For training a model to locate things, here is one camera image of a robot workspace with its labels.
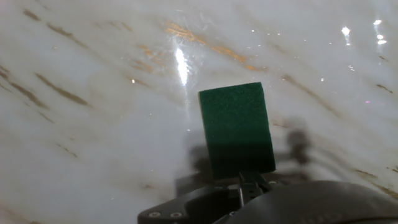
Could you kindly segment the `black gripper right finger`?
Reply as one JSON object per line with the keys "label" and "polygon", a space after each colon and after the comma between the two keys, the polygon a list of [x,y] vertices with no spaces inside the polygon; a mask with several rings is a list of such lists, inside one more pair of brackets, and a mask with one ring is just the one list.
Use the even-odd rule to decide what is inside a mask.
{"label": "black gripper right finger", "polygon": [[250,172],[252,177],[253,188],[250,190],[250,199],[254,199],[271,190],[269,183],[263,178],[259,172]]}

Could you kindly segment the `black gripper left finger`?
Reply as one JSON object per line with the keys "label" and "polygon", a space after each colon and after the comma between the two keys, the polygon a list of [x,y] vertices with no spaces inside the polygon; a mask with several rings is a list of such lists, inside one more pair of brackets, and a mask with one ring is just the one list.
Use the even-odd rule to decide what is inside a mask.
{"label": "black gripper left finger", "polygon": [[138,224],[214,223],[243,206],[239,190],[210,185],[144,210]]}

